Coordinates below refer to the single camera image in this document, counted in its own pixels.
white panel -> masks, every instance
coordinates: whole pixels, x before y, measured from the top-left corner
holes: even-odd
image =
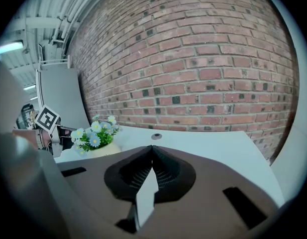
[[[68,69],[66,64],[45,65],[42,68],[41,90],[44,104],[60,115],[61,125],[71,128],[89,127],[77,71]]]

flower pot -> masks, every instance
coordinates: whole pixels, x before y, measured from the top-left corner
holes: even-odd
[[[90,150],[88,152],[90,157],[103,157],[107,155],[112,155],[121,152],[119,146],[117,146],[114,142],[95,150]]]

ceiling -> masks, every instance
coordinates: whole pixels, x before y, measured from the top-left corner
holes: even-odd
[[[23,41],[20,50],[0,55],[0,60],[25,88],[35,84],[39,48],[43,60],[63,59],[66,47],[80,22],[99,0],[26,0],[13,16],[0,39],[0,46]],[[36,97],[36,89],[27,91]]]

white table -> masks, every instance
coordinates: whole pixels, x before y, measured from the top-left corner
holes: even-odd
[[[114,137],[122,151],[140,146],[158,145],[185,151],[221,162],[264,190],[277,204],[285,203],[282,191],[269,164],[243,131],[236,132],[180,132],[123,126]],[[162,135],[153,140],[155,133]],[[90,158],[73,149],[64,150],[56,163]]]

red brick wall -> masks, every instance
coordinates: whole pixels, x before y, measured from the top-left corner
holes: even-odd
[[[296,109],[289,40],[268,0],[102,0],[68,54],[80,71],[89,118],[243,130],[268,159]]]

